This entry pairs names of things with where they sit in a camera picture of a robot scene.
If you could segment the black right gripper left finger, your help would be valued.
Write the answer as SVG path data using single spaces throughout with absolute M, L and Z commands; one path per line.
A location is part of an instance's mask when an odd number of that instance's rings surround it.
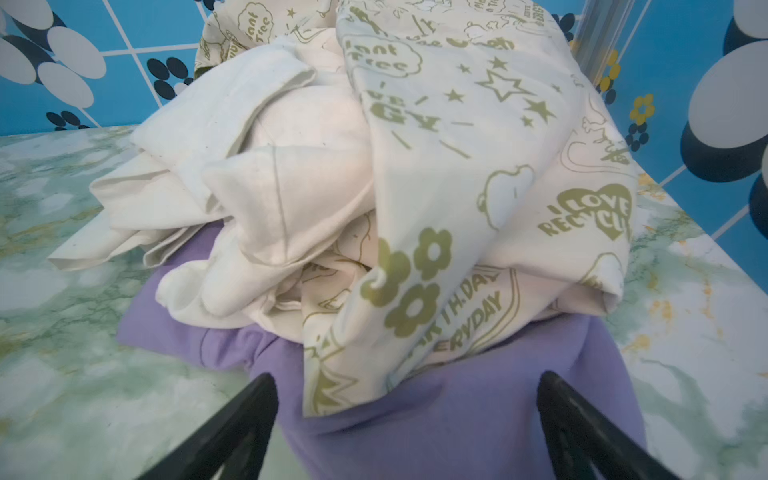
M 143 479 L 257 479 L 276 420 L 274 378 L 264 373 L 215 413 Z

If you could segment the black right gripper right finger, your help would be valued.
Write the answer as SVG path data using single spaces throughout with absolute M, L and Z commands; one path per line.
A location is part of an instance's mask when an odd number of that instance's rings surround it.
M 541 375 L 536 405 L 557 479 L 677 478 L 555 372 Z

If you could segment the purple cloth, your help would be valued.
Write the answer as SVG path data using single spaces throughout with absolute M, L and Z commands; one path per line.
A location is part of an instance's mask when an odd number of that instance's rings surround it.
M 258 325 L 220 330 L 175 321 L 157 303 L 161 279 L 210 253 L 220 223 L 204 227 L 159 267 L 123 316 L 117 340 L 213 370 L 276 382 L 277 424 L 314 479 L 550 479 L 536 406 L 554 371 L 626 435 L 644 422 L 619 349 L 601 318 L 539 321 L 478 356 L 401 383 L 375 402 L 328 417 L 302 412 L 303 350 Z

